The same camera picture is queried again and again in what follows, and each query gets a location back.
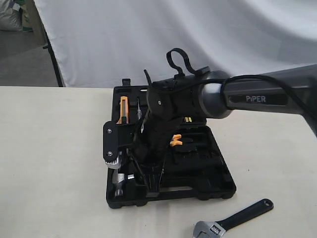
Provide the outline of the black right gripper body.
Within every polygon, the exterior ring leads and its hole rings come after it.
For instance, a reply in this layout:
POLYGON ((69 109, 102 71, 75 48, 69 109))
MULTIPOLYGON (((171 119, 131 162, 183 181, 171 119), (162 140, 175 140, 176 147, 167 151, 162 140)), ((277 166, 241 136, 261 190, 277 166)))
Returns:
POLYGON ((111 169, 118 168, 119 152, 127 149, 140 173, 162 171, 169 143, 181 124, 180 114, 156 115, 148 111, 129 124, 107 121, 103 125, 103 158, 111 169))

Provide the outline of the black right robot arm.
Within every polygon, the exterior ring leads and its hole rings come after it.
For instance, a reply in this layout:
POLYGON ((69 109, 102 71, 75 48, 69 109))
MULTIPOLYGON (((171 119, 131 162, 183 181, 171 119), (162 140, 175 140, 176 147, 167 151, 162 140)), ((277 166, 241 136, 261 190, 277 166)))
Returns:
POLYGON ((146 86, 123 79, 103 126, 110 207, 231 198, 236 186, 207 119, 226 118, 233 110, 302 115, 316 131, 316 67, 235 77, 180 71, 146 86))

